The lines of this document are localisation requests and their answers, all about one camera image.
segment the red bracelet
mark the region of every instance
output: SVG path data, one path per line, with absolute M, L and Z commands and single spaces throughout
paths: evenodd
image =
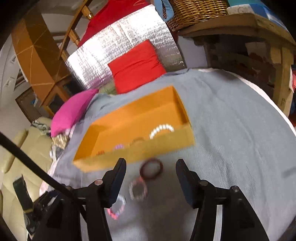
M 145 176 L 144 175 L 145 166 L 148 165 L 149 163 L 152 163 L 152 162 L 159 164 L 159 170 L 158 170 L 158 172 L 156 172 L 155 174 L 153 174 L 151 176 Z M 153 180 L 153 179 L 157 178 L 162 172 L 163 172 L 163 163 L 159 159 L 157 159 L 157 158 L 149 158 L 148 160 L 146 160 L 143 163 L 143 165 L 140 168 L 140 176 L 145 181 L 147 181 L 147 180 Z

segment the gray blanket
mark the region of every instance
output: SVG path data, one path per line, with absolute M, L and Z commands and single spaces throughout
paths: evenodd
M 131 201 L 129 183 L 139 176 L 141 161 L 128 164 L 120 193 L 125 212 L 117 221 L 107 215 L 113 241 L 189 240 L 197 210 L 185 202 L 175 163 L 183 158 L 190 170 L 213 185 L 238 185 L 257 213 L 270 241 L 276 241 L 296 214 L 296 139 L 280 114 L 252 88 L 222 70 L 167 73 L 127 94 L 97 94 L 76 125 L 54 179 L 74 188 L 102 178 L 107 170 L 83 173 L 72 165 L 89 125 L 142 96 L 173 85 L 187 110 L 195 146 L 158 156 L 164 172 L 147 183 L 143 202 Z M 218 207 L 214 240 L 220 240 L 222 209 Z M 82 236 L 87 229 L 82 223 Z

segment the blue strap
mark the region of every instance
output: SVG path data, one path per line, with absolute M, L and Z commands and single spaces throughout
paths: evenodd
M 158 15 L 163 19 L 163 21 L 168 22 L 174 17 L 174 11 L 168 0 L 154 0 L 154 5 Z M 165 6 L 165 11 L 167 17 L 163 17 L 163 5 Z

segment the screw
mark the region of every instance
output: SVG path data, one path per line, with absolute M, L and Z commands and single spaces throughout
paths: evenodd
M 98 179 L 98 180 L 95 180 L 94 183 L 95 183 L 95 185 L 100 186 L 103 184 L 103 180 Z
M 206 181 L 206 180 L 200 180 L 200 185 L 206 186 L 208 184 L 209 184 L 208 181 Z
M 238 186 L 232 186 L 231 187 L 233 191 L 238 192 L 239 191 L 239 187 Z

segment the cardboard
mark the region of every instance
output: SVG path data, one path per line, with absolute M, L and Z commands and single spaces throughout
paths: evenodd
M 169 124 L 174 132 L 151 131 Z M 122 144 L 123 149 L 114 149 Z M 73 164 L 84 172 L 145 160 L 194 144 L 194 135 L 183 103 L 173 86 L 144 96 L 93 122 L 76 152 Z

